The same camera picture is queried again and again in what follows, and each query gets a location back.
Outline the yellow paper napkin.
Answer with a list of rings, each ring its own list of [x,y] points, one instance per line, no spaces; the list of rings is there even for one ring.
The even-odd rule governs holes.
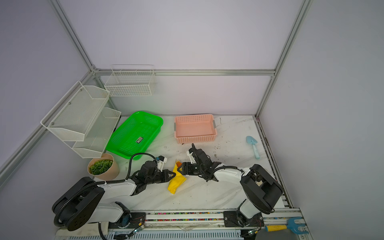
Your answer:
[[[175,194],[177,188],[179,188],[186,181],[186,178],[183,175],[181,175],[180,173],[178,173],[177,168],[178,167],[175,163],[173,172],[176,173],[177,175],[172,180],[170,180],[169,186],[168,186],[168,191],[171,194]]]

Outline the green plastic basket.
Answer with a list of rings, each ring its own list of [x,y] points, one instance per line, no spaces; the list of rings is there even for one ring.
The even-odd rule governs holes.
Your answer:
[[[161,117],[143,111],[135,112],[111,135],[106,150],[125,159],[144,153],[160,133],[163,124]],[[137,144],[139,137],[144,139]]]

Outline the pink plastic basket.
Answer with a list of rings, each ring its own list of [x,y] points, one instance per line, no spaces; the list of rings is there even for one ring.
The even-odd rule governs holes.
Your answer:
[[[218,134],[212,114],[177,116],[174,133],[178,144],[213,142]]]

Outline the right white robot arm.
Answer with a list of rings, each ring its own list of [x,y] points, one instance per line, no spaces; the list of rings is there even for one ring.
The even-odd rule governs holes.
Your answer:
[[[189,162],[177,168],[183,176],[198,176],[205,181],[228,182],[242,187],[246,199],[235,211],[225,211],[226,227],[263,227],[262,214],[275,212],[275,205],[284,193],[283,187],[261,165],[239,168],[213,162],[194,144],[187,151]]]

